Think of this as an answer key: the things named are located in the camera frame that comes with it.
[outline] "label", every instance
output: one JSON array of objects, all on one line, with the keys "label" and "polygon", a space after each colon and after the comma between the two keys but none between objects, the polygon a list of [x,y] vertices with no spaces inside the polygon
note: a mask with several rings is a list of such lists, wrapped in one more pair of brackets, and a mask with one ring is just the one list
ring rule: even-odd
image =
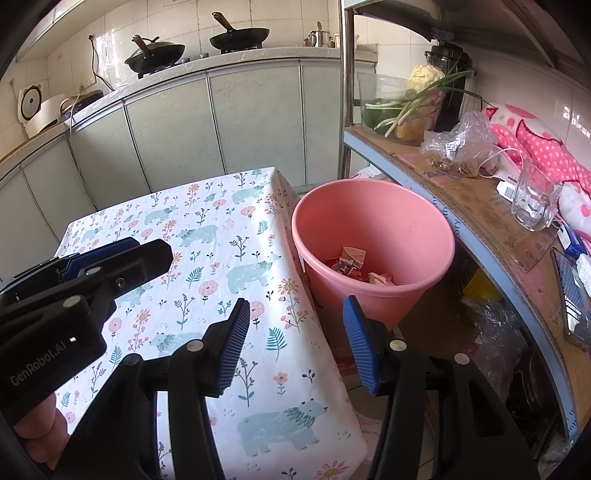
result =
[{"label": "label", "polygon": [[566,231],[566,228],[564,227],[564,225],[560,225],[560,228],[558,229],[558,240],[560,240],[560,243],[562,244],[562,248],[564,248],[565,250],[570,247],[570,237],[569,237],[569,233]]},{"label": "label", "polygon": [[499,184],[496,186],[496,191],[499,192],[504,199],[509,200],[510,202],[513,201],[513,197],[515,196],[515,185],[508,181],[500,181]]}]

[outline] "blue box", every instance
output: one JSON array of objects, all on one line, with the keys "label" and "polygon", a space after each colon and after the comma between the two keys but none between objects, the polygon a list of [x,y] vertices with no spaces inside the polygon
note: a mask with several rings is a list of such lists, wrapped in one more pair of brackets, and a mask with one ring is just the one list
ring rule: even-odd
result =
[{"label": "blue box", "polygon": [[564,253],[568,256],[578,259],[580,254],[586,254],[587,249],[583,242],[575,232],[573,232],[568,225],[563,223],[558,229],[558,239],[564,248]]}]

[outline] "wooden handle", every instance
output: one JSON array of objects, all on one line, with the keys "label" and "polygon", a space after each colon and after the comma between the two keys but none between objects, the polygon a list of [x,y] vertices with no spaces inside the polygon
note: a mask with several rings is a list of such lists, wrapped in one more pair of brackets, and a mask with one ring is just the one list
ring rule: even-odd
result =
[{"label": "wooden handle", "polygon": [[139,35],[134,35],[131,39],[146,55],[150,55],[150,49]]},{"label": "wooden handle", "polygon": [[214,12],[212,13],[213,17],[216,19],[216,21],[226,30],[228,30],[229,32],[234,31],[234,27],[230,25],[230,22],[228,20],[226,20],[226,17],[223,16],[223,14],[221,12]]}]

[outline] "wok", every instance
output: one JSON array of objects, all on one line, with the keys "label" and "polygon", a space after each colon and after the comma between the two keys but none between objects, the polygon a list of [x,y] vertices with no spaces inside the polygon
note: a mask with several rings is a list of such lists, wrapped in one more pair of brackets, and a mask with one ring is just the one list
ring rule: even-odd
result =
[{"label": "wok", "polygon": [[154,70],[174,65],[183,55],[185,46],[169,41],[157,41],[159,37],[153,40],[134,35],[131,39],[139,47],[125,63],[139,74],[150,73]]},{"label": "wok", "polygon": [[218,50],[221,50],[222,53],[236,50],[248,50],[260,46],[269,36],[268,28],[240,28],[236,30],[220,12],[214,12],[212,15],[218,23],[227,30],[226,33],[216,35],[209,39],[211,44]]}]

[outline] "power cord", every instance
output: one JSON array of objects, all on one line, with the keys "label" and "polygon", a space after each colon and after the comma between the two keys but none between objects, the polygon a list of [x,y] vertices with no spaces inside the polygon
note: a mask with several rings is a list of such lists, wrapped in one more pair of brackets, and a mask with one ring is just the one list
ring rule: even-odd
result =
[{"label": "power cord", "polygon": [[103,81],[103,83],[105,85],[107,85],[107,87],[111,90],[111,92],[114,92],[115,89],[111,86],[111,84],[109,82],[107,82],[103,77],[101,77],[98,73],[95,72],[95,53],[96,53],[96,58],[99,58],[99,53],[96,51],[96,47],[95,47],[95,42],[94,42],[94,35],[88,35],[88,40],[90,40],[90,45],[92,45],[92,74],[95,76],[95,80],[101,79]]}]

